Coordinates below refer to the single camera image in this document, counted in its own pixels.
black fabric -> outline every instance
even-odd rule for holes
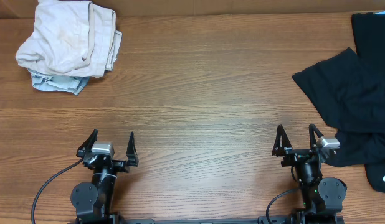
[[[373,164],[366,164],[365,167],[368,182],[373,189],[385,193],[385,182],[383,181],[383,177],[385,176],[385,160]]]
[[[385,72],[385,15],[352,15],[356,51],[374,69]]]
[[[367,164],[370,184],[385,192],[385,182],[378,179],[385,175],[385,73],[346,49],[292,78],[325,123],[338,129],[341,150],[327,163]]]

wooden table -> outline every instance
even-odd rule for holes
[[[54,173],[74,163],[94,128],[124,159],[135,132],[140,166],[120,174],[113,210],[127,218],[255,218],[296,187],[271,156],[278,124],[294,148],[308,125],[327,127],[291,76],[354,48],[349,14],[123,17],[115,69],[79,96],[31,87],[14,59],[33,20],[0,19],[0,223],[30,223],[32,201]],[[385,194],[363,166],[323,166],[348,185],[347,223],[385,223]],[[70,192],[90,181],[83,166],[55,179],[37,203],[38,223],[75,218]],[[271,215],[301,207],[299,194]]]

robotic arm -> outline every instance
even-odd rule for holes
[[[282,167],[291,167],[292,178],[298,188],[276,196],[267,206],[266,216],[256,219],[226,220],[176,220],[154,221],[125,220],[119,213],[111,212],[113,190],[117,174],[129,172],[130,166],[138,166],[138,156],[133,133],[126,151],[127,161],[113,159],[114,149],[110,142],[98,142],[95,129],[90,137],[78,148],[76,156],[81,158],[74,165],[64,169],[50,178],[39,190],[32,206],[32,223],[34,208],[44,187],[58,175],[83,162],[93,170],[91,182],[82,182],[71,193],[72,205],[76,208],[75,224],[343,224],[343,217],[336,214],[342,211],[342,201],[346,196],[346,185],[341,180],[321,174],[321,163],[336,154],[340,143],[335,137],[327,138],[316,128],[309,125],[310,148],[295,150],[281,125],[277,135],[272,156],[283,157]],[[300,190],[304,208],[293,209],[287,216],[269,216],[269,208],[276,199]]]

black cable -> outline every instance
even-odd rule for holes
[[[311,186],[312,184],[314,184],[316,182],[316,180],[319,178],[320,176],[320,172],[321,172],[321,159],[320,159],[320,152],[317,152],[317,157],[318,157],[318,170],[317,170],[317,174],[316,174],[316,177],[313,178],[313,180],[310,181],[309,184],[307,184],[307,186]]]
[[[52,176],[49,180],[47,180],[43,186],[40,188],[40,190],[38,191],[38,193],[36,194],[36,197],[35,197],[35,200],[33,201],[33,204],[32,204],[32,210],[31,210],[31,221],[32,221],[32,224],[36,224],[35,223],[35,208],[36,208],[36,203],[37,203],[37,199],[39,198],[40,194],[42,193],[42,191],[44,190],[45,187],[47,187],[47,185],[52,182],[56,177],[58,177],[59,175],[63,174],[64,172],[67,172],[68,170],[70,170],[71,168],[74,168],[75,166],[77,166],[79,163],[81,163],[83,161],[83,158],[81,158],[79,161],[77,161],[76,163],[72,164],[71,166],[68,166],[67,168],[63,169],[62,171],[58,172],[57,174],[55,174],[54,176]]]
[[[279,199],[280,197],[283,197],[283,196],[286,196],[287,194],[290,194],[290,193],[294,193],[296,192],[297,190],[300,190],[304,188],[304,186],[300,186],[298,188],[295,188],[295,189],[291,189],[291,190],[288,190],[286,192],[283,192],[283,193],[280,193],[279,195],[277,195],[275,198],[273,198],[273,200],[267,205],[267,208],[266,208],[266,219],[267,221],[269,222],[269,224],[272,224],[272,221],[270,219],[270,216],[269,216],[269,210],[270,210],[270,206],[272,206],[272,204],[277,200]]]
[[[293,173],[293,168],[294,168],[294,166],[292,165],[292,166],[291,166],[291,176],[292,176],[292,179],[293,179],[295,182],[298,182],[297,179],[295,178],[295,174]]]

